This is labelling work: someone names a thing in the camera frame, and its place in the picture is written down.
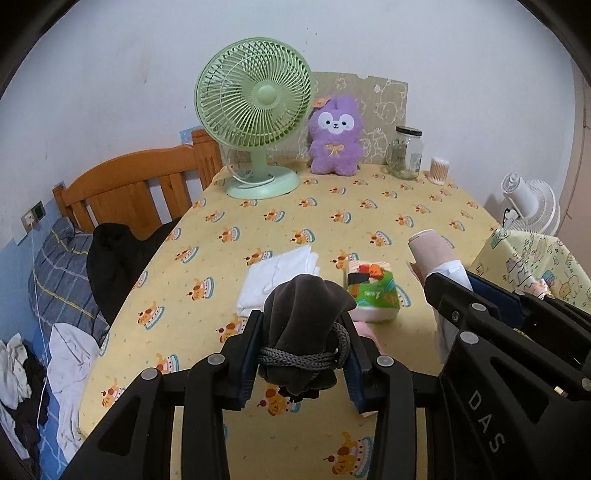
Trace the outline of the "dark grey drawstring pouch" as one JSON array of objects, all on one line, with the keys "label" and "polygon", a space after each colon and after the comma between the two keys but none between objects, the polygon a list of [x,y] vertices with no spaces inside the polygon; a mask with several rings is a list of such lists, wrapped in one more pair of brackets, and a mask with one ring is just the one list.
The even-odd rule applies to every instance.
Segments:
[{"label": "dark grey drawstring pouch", "polygon": [[297,275],[277,286],[263,306],[259,375],[294,400],[335,386],[335,371],[351,351],[342,316],[355,308],[348,291],[316,275]]}]

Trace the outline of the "green tissue pack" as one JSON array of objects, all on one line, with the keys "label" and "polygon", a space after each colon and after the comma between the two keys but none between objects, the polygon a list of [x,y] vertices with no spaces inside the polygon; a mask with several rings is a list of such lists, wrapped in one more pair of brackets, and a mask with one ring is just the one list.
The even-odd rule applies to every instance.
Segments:
[{"label": "green tissue pack", "polygon": [[355,322],[394,321],[401,309],[397,283],[388,262],[349,262],[346,289],[356,302],[356,308],[349,312]]}]

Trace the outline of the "white cloth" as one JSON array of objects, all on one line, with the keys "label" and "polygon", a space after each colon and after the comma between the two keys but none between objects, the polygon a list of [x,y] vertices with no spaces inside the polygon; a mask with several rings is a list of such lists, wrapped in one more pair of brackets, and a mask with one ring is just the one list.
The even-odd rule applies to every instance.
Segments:
[{"label": "white cloth", "polygon": [[253,310],[263,311],[266,298],[277,286],[303,274],[320,275],[318,254],[311,250],[311,245],[253,264],[242,283],[235,305],[236,315],[249,317]]}]

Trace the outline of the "patterned storage box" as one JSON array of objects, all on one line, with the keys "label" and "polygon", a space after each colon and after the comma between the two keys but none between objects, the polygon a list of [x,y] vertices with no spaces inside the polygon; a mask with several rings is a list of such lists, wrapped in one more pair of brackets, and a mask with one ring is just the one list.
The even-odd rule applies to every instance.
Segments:
[{"label": "patterned storage box", "polygon": [[590,277],[557,237],[499,228],[470,271],[507,291],[550,295],[590,311]]}]

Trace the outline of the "white standing fan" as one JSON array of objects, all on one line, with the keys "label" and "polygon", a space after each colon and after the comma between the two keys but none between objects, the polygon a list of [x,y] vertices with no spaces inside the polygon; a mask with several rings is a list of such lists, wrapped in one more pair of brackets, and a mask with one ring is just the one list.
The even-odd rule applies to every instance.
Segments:
[{"label": "white standing fan", "polygon": [[505,200],[502,226],[505,229],[554,236],[560,224],[560,205],[551,186],[542,180],[525,180],[508,174],[501,183]]}]

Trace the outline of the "yellow patterned tablecloth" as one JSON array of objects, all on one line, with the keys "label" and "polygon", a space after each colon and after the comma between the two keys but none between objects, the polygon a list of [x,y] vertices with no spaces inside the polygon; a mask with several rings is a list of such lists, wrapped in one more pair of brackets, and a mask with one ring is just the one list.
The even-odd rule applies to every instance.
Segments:
[{"label": "yellow patterned tablecloth", "polygon": [[[375,327],[385,353],[416,371],[436,374],[436,322],[410,270],[409,238],[439,232],[470,264],[496,220],[454,182],[409,182],[365,165],[353,177],[315,176],[286,196],[232,199],[228,177],[211,186],[164,239],[150,262],[123,285],[124,303],[90,374],[79,410],[89,434],[144,369],[183,370],[242,332],[236,310],[249,268],[308,247],[322,278],[346,279],[353,259],[386,262],[400,290],[401,310]],[[296,402],[257,380],[245,409],[224,416],[228,463],[235,479],[363,479],[370,467],[375,417],[362,416],[346,384]]]}]

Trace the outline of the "blue plaid pillow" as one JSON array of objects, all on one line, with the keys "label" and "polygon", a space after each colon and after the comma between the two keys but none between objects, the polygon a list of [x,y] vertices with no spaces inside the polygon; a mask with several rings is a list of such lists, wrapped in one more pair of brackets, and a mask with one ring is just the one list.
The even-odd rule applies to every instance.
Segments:
[{"label": "blue plaid pillow", "polygon": [[109,325],[92,295],[87,256],[92,235],[74,227],[67,217],[50,228],[29,277],[31,310],[48,339],[56,323],[71,324],[102,344]]}]

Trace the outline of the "black garment on bed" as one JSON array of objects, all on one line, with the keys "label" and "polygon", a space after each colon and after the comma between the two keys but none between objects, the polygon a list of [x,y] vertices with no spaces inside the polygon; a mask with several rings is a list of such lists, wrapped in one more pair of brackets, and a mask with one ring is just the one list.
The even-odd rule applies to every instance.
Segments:
[{"label": "black garment on bed", "polygon": [[98,309],[111,326],[135,282],[179,218],[139,240],[124,224],[102,223],[93,231],[86,270]]}]

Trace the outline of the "cotton swab container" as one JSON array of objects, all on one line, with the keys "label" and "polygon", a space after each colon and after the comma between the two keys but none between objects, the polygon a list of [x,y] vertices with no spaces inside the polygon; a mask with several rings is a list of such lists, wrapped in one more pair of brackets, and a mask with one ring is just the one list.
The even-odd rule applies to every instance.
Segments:
[{"label": "cotton swab container", "polygon": [[445,185],[448,179],[450,162],[446,159],[433,157],[431,159],[428,179],[436,185]]}]

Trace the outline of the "glass jar with lid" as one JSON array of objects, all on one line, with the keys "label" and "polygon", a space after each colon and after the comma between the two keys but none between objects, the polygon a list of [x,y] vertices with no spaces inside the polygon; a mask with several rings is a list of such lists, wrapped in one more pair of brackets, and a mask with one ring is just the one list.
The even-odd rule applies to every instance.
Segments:
[{"label": "glass jar with lid", "polygon": [[423,150],[423,132],[421,130],[408,126],[397,126],[388,162],[390,173],[403,180],[416,179],[421,171]]}]

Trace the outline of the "wooden bed headboard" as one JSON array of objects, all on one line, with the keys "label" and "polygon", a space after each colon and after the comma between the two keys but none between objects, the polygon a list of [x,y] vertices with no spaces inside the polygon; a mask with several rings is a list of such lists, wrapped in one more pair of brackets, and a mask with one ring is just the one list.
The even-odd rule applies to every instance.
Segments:
[{"label": "wooden bed headboard", "polygon": [[103,223],[124,224],[143,240],[163,224],[150,192],[154,181],[169,216],[181,218],[192,206],[187,175],[195,173],[202,187],[211,185],[222,168],[221,147],[202,129],[191,143],[142,150],[103,162],[73,183],[53,188],[60,213],[74,226],[91,233]]}]

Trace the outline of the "purple plush bunny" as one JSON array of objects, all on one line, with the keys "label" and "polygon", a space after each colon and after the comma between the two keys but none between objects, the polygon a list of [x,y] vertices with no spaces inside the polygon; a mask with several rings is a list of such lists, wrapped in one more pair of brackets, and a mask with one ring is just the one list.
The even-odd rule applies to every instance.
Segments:
[{"label": "purple plush bunny", "polygon": [[352,177],[363,158],[363,116],[352,96],[329,99],[308,121],[311,173]]}]

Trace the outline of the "patterned cardboard panel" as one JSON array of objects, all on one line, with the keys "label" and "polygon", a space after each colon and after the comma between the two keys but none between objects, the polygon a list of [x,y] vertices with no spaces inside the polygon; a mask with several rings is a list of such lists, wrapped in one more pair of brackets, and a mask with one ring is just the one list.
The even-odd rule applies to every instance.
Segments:
[{"label": "patterned cardboard panel", "polygon": [[[382,77],[360,77],[351,73],[312,72],[315,98],[348,95],[356,98],[363,116],[361,163],[384,164],[396,126],[406,125],[408,83]],[[283,164],[291,159],[308,160],[308,120],[290,137],[267,148],[270,163]],[[249,163],[249,152],[221,146],[224,165]]]}]

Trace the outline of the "green desk fan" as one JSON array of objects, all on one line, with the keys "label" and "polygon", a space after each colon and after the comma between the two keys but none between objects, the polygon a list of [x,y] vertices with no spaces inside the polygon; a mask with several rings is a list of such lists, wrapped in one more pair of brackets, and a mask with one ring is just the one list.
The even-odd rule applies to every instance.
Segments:
[{"label": "green desk fan", "polygon": [[229,169],[228,196],[269,199],[300,185],[294,170],[269,163],[267,150],[301,127],[311,97],[308,62],[280,40],[239,40],[207,62],[194,89],[200,125],[218,144],[249,153],[245,168]]}]

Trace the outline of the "wall power socket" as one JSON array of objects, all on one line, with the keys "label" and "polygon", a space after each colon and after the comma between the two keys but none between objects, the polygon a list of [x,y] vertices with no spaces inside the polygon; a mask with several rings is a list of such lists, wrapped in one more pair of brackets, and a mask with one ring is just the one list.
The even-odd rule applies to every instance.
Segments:
[{"label": "wall power socket", "polygon": [[37,225],[46,216],[46,210],[42,201],[37,202],[22,217],[21,222],[26,230]]}]

